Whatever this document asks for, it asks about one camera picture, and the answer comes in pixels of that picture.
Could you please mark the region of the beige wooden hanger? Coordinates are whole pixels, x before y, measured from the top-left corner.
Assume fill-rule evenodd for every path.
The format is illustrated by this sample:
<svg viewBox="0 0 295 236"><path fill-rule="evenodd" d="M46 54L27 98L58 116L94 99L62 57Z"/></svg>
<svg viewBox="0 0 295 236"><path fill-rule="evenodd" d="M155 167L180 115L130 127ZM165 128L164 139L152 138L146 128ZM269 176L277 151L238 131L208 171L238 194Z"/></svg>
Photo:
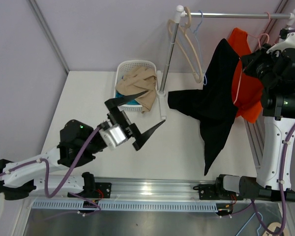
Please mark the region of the beige wooden hanger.
<svg viewBox="0 0 295 236"><path fill-rule="evenodd" d="M194 44L188 36L188 31L191 27L191 19L188 20L183 26L179 25L177 29L175 44L178 45L182 54L185 56L186 61L189 63L191 72L196 83L201 83L204 79L204 72L201 66L199 53L197 52Z"/></svg>

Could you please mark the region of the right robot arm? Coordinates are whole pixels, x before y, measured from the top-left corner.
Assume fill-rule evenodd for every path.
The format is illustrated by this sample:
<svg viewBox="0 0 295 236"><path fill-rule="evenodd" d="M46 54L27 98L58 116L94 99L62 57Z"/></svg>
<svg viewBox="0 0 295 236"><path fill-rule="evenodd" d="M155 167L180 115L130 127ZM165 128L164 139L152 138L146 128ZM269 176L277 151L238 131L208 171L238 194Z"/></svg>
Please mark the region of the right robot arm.
<svg viewBox="0 0 295 236"><path fill-rule="evenodd" d="M243 198L295 202L290 165L295 138L295 48L259 50L241 57L243 72L259 79L265 123L261 167L256 177L220 175L214 194L220 199L237 193Z"/></svg>

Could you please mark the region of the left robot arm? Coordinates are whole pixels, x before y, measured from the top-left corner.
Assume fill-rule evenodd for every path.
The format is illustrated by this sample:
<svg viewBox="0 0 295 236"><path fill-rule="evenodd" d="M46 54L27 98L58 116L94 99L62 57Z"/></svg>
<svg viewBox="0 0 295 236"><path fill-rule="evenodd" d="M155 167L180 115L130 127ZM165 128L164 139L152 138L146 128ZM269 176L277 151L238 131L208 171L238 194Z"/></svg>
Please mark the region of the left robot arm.
<svg viewBox="0 0 295 236"><path fill-rule="evenodd" d="M59 132L59 144L50 151L20 162L1 159L0 194L8 201L24 199L30 194L44 194L47 198L61 194L70 198L109 198L110 183L96 182L89 172L80 176L72 176L72 172L92 162L95 154L106 148L115 149L130 138L135 140L132 144L135 150L143 147L164 121L142 133L119 107L144 94L105 101L107 119L96 128L70 120Z"/></svg>

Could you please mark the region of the blue wire hanger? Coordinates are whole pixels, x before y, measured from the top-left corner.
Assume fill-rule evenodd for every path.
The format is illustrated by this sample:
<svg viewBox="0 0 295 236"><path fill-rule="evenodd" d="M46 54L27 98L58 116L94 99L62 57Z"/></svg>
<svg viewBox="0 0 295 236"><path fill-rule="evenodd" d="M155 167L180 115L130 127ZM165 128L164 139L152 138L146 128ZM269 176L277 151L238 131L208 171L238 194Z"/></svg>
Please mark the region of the blue wire hanger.
<svg viewBox="0 0 295 236"><path fill-rule="evenodd" d="M202 57L202 52L201 52L201 45L200 45L200 41L198 39L198 32L199 32L199 28L203 22L203 12L201 10L198 10L198 13L201 13L201 21L197 24L196 28L194 30L191 30L192 31L192 34L194 35L195 39L196 39L196 42L197 42L197 45L198 45L198 52L199 52L199 56L200 56L200 63L202 64L203 63L203 57ZM206 86L207 85L207 77L206 77L206 72L203 71L203 85Z"/></svg>

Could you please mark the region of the orange t shirt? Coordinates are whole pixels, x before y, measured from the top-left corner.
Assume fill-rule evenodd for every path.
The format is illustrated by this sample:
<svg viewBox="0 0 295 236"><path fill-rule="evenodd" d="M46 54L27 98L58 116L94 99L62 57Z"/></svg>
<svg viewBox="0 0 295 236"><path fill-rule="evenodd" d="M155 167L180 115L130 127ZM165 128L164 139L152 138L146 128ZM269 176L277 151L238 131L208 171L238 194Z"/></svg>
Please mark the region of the orange t shirt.
<svg viewBox="0 0 295 236"><path fill-rule="evenodd" d="M252 53L247 37L247 32L234 28L228 38L228 43L239 57ZM264 87L257 78L245 75L241 69L242 63L239 61L232 83L232 100L238 108L236 116L241 116L246 121L255 123L262 110L261 96Z"/></svg>

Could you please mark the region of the beige t shirt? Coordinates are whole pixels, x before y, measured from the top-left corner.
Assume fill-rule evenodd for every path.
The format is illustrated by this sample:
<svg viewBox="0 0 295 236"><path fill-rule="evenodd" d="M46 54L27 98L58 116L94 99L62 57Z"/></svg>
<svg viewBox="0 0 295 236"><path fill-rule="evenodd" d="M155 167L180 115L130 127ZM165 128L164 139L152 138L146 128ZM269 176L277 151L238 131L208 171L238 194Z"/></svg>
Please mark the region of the beige t shirt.
<svg viewBox="0 0 295 236"><path fill-rule="evenodd" d="M117 82L115 89L122 95L133 95L144 91L145 94L135 98L135 101L142 105L142 113L149 112L156 99L157 77L153 68L136 66L127 72Z"/></svg>

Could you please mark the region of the black t shirt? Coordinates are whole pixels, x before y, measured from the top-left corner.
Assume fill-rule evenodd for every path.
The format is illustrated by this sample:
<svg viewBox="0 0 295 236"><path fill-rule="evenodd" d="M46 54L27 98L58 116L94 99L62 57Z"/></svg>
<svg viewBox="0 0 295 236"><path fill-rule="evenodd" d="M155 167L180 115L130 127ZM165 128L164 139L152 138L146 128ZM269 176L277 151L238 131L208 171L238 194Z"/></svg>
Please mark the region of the black t shirt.
<svg viewBox="0 0 295 236"><path fill-rule="evenodd" d="M205 175L224 148L236 118L238 108L232 100L232 83L238 62L238 54L223 38L206 71L206 85L202 89L168 93L169 108L200 122L200 135L205 143Z"/></svg>

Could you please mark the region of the teal t shirt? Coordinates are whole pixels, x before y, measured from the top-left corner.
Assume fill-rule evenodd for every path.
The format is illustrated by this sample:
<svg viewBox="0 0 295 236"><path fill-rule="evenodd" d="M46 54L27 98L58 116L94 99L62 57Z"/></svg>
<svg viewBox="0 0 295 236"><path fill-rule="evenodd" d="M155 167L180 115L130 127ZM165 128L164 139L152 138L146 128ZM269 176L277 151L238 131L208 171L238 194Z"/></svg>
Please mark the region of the teal t shirt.
<svg viewBox="0 0 295 236"><path fill-rule="evenodd" d="M124 95L120 94L119 92L116 92L115 97L124 97ZM139 105L139 103L135 99L127 102L126 104L127 105Z"/></svg>

